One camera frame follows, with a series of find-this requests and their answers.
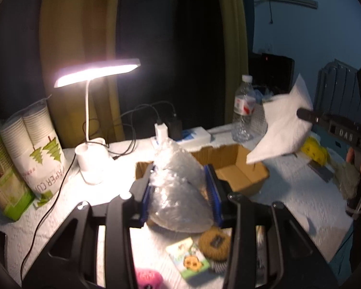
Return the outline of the yellow curtain right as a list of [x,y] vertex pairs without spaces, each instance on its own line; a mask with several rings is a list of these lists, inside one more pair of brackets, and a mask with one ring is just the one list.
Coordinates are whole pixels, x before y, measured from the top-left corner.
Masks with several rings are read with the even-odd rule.
[[233,119],[235,92],[248,73],[248,45],[243,0],[220,0],[224,33],[226,92],[225,122]]

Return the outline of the cartoon green tissue packet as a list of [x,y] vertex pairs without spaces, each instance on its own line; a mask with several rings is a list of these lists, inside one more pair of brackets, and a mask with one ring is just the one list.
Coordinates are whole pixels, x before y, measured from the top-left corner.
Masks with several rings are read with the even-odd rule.
[[166,253],[186,281],[210,269],[209,261],[191,237],[167,246]]

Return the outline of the yellow wipes packet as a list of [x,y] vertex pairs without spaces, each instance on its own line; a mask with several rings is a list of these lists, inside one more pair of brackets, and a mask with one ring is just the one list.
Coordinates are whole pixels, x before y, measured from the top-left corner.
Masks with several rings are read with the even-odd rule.
[[311,136],[304,141],[304,144],[301,146],[301,151],[320,166],[326,165],[328,161],[329,154],[327,150],[320,145],[318,140]]

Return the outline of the black computer monitor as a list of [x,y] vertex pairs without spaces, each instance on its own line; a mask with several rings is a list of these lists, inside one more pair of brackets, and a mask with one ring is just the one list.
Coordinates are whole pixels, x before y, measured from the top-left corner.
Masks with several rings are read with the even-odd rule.
[[253,86],[262,93],[269,90],[274,95],[290,92],[294,68],[292,58],[271,53],[253,53],[249,62]]

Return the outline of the grey folding chair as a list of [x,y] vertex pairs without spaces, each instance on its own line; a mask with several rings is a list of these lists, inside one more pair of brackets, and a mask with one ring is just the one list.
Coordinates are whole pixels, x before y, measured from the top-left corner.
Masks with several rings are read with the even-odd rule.
[[337,59],[318,73],[314,109],[361,124],[361,99],[357,69]]

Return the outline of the clear water bottle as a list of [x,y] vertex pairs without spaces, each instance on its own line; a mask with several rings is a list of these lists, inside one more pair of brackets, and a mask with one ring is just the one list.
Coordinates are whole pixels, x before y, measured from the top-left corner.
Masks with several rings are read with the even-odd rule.
[[241,85],[235,92],[233,106],[232,138],[244,143],[252,138],[250,124],[256,105],[256,94],[252,87],[252,77],[242,75]]

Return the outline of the white paper towel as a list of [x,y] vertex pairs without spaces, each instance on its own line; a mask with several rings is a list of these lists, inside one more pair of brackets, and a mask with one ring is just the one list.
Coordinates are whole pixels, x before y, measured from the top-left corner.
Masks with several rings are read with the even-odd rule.
[[310,134],[312,124],[297,117],[297,110],[313,110],[313,103],[301,75],[288,94],[274,96],[263,104],[267,131],[246,157],[247,164],[296,152]]

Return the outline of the white usb charger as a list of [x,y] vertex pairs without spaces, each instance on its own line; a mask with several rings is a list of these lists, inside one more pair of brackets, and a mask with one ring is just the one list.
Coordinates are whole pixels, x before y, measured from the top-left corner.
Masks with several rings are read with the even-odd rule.
[[168,139],[168,127],[165,123],[155,123],[155,134],[158,145],[163,144]]

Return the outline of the dark smartphone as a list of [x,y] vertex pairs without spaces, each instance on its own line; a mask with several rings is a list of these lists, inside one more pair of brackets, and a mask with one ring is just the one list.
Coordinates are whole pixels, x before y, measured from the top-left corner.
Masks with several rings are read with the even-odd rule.
[[329,181],[333,178],[334,174],[325,166],[320,165],[314,160],[311,160],[308,163],[308,166],[322,179],[325,183],[329,183]]

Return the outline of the brown cardboard box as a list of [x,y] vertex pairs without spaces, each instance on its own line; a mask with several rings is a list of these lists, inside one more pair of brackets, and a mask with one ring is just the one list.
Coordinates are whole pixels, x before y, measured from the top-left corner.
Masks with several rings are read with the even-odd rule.
[[[258,193],[264,181],[269,177],[269,171],[262,163],[246,163],[246,157],[250,151],[239,144],[205,146],[190,153],[203,168],[211,165],[217,178],[226,181],[232,191],[240,192],[245,196]],[[154,169],[154,161],[138,162],[135,165],[135,178],[141,179],[150,164]]]

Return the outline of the pink fluffy object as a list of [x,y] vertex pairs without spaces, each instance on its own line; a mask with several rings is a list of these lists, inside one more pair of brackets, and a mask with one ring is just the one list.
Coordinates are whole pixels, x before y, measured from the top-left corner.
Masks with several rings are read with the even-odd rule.
[[135,276],[138,289],[160,289],[164,282],[161,274],[153,269],[136,269]]

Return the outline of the black power adapter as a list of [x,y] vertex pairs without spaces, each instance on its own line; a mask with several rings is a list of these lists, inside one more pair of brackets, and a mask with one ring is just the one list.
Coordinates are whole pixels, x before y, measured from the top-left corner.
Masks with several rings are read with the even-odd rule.
[[182,140],[182,121],[176,114],[168,120],[168,134],[175,141]]

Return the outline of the clear bubble wrap bag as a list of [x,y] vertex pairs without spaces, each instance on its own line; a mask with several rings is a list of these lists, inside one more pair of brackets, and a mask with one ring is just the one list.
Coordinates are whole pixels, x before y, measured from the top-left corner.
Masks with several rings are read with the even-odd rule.
[[174,140],[168,138],[159,145],[149,184],[148,213],[155,224],[190,234],[214,224],[203,166]]

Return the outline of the white blue small box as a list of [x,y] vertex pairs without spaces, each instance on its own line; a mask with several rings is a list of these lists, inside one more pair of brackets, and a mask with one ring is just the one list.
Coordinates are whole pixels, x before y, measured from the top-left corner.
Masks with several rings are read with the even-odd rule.
[[182,131],[182,139],[177,143],[182,147],[202,147],[211,142],[211,134],[203,127],[195,127]]

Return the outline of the brown plush pouch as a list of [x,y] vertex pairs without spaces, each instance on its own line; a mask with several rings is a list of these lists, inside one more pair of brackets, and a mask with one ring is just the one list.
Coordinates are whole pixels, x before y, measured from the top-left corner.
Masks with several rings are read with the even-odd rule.
[[201,234],[198,246],[206,258],[219,262],[226,261],[229,257],[230,236],[213,226]]

